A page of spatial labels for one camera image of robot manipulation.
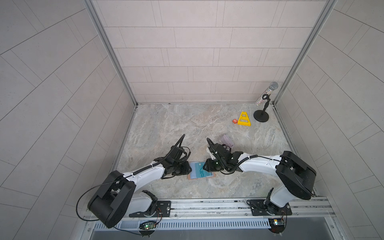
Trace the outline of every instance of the gray marble surface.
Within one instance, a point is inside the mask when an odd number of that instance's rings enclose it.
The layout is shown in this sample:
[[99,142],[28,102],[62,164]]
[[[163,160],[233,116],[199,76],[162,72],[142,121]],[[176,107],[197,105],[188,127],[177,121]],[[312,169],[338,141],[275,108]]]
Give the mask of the gray marble surface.
[[[290,150],[273,113],[267,109],[268,122],[257,122],[253,112],[263,106],[255,104],[143,104],[139,105],[118,163],[117,170],[128,172],[165,156],[171,146],[185,134],[183,146],[191,149],[188,161],[205,162],[209,154],[206,138],[219,142],[227,134],[235,143],[232,151],[249,154],[278,155]],[[234,124],[245,111],[251,126]],[[145,185],[158,198],[266,197],[280,184],[278,177],[259,172],[216,173],[213,178],[188,180],[186,175],[159,179]]]

